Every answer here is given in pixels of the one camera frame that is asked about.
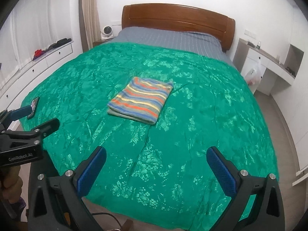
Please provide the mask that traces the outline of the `person's left hand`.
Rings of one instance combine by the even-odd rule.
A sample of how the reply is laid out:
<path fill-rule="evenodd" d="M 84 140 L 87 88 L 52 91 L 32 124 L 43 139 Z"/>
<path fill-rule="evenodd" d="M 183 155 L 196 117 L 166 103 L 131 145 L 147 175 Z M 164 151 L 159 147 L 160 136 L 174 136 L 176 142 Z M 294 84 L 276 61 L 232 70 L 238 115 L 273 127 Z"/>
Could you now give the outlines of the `person's left hand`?
<path fill-rule="evenodd" d="M 10 204 L 18 202 L 22 193 L 23 180 L 19 176 L 19 172 L 20 166 L 11 167 L 3 179 L 4 184 L 1 186 L 3 198 L 8 200 Z"/>

